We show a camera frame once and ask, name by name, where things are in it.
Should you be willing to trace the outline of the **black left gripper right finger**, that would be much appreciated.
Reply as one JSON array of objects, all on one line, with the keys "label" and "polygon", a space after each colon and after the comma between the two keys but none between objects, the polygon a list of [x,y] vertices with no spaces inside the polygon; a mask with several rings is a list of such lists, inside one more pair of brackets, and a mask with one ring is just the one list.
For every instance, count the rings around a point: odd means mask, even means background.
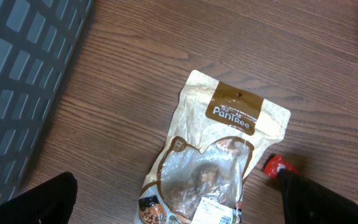
[{"label": "black left gripper right finger", "polygon": [[277,174],[286,224],[358,224],[358,204],[282,169]]}]

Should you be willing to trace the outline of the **red snack packet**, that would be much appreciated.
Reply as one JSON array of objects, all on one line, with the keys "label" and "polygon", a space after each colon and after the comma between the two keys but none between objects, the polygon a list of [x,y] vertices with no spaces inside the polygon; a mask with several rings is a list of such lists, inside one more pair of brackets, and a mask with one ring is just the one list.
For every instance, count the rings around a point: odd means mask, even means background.
[{"label": "red snack packet", "polygon": [[272,155],[264,165],[263,172],[269,177],[277,179],[277,175],[281,170],[297,173],[295,166],[287,162],[281,155]]}]

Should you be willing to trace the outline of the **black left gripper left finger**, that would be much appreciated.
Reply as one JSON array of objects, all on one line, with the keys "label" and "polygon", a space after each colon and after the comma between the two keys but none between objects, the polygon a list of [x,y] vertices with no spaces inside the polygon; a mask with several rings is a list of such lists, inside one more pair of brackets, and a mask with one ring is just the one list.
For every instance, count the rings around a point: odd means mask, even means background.
[{"label": "black left gripper left finger", "polygon": [[0,224],[67,224],[76,203],[78,183],[64,172],[0,205]]}]

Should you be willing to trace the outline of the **white brown snack bag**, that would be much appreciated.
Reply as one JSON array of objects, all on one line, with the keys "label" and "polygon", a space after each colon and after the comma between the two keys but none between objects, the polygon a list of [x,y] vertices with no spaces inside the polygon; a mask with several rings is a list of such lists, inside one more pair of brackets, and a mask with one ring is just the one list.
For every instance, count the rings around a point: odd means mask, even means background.
[{"label": "white brown snack bag", "polygon": [[290,111],[197,70],[180,92],[135,223],[240,223],[244,184],[283,140]]}]

